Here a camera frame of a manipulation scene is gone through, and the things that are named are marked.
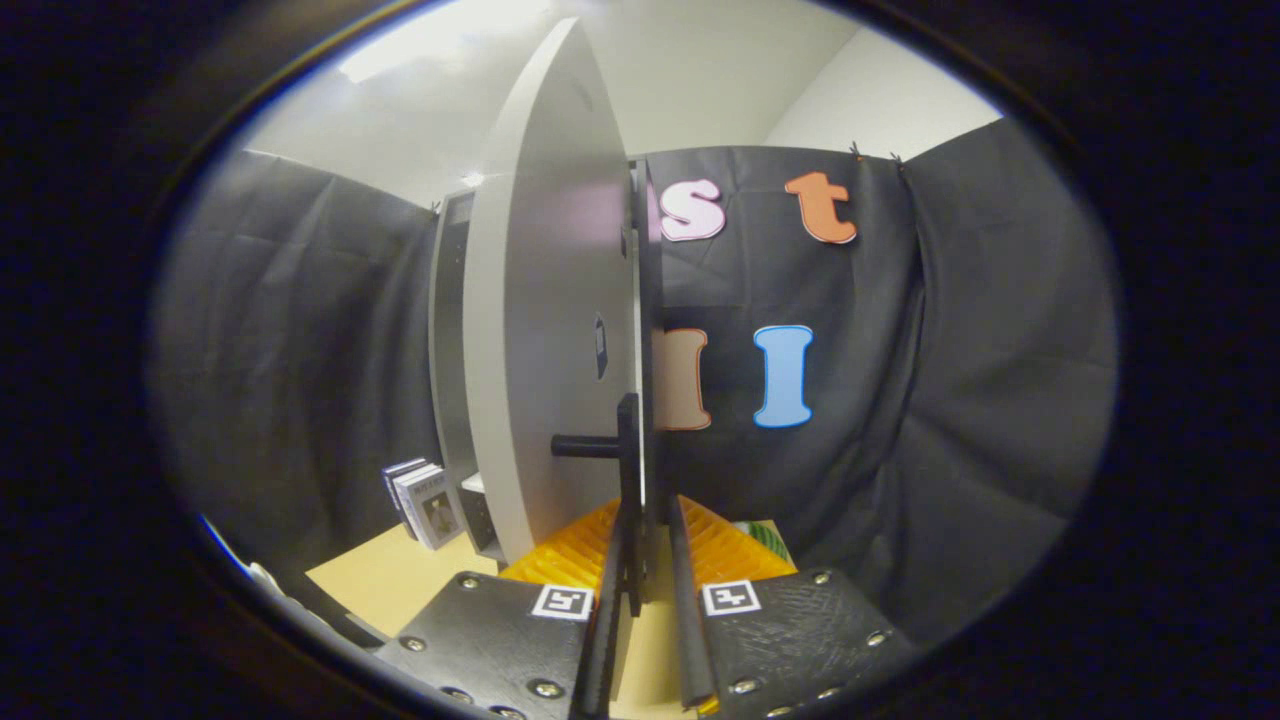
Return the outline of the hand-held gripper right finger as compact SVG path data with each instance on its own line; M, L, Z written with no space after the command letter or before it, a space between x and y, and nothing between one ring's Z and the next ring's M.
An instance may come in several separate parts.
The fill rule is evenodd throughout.
M668 519L682 702L700 719L817 719L916 657L844 573L797 569L682 496Z

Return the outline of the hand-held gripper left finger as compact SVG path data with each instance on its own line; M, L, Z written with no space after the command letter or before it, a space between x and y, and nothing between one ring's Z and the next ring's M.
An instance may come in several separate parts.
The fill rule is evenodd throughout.
M608 717L631 528L612 500L504 571L457 573L378 659L465 714Z

